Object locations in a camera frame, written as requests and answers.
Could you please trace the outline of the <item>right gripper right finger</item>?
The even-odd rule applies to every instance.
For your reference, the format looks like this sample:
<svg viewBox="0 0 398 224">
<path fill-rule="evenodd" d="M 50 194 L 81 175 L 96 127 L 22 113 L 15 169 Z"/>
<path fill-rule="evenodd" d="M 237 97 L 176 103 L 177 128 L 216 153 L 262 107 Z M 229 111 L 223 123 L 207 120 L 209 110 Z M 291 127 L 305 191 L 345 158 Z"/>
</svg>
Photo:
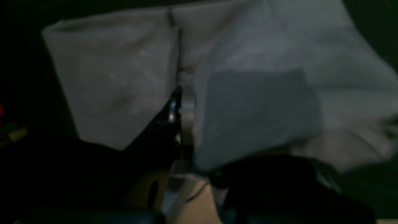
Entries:
<svg viewBox="0 0 398 224">
<path fill-rule="evenodd" d="M 209 173 L 225 190 L 217 212 L 225 224 L 375 224 L 373 210 L 342 195 L 310 159 L 270 155 Z"/>
</svg>

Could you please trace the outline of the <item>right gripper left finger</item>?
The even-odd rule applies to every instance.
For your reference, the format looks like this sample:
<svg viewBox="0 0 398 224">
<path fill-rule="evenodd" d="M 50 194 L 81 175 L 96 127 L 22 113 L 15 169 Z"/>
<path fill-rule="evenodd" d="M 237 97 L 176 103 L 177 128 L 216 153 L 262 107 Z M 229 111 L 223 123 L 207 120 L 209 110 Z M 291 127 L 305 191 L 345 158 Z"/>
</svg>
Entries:
<svg viewBox="0 0 398 224">
<path fill-rule="evenodd" d="M 183 86 L 177 86 L 163 108 L 124 150 L 127 170 L 145 172 L 169 170 L 183 155 L 182 115 Z"/>
</svg>

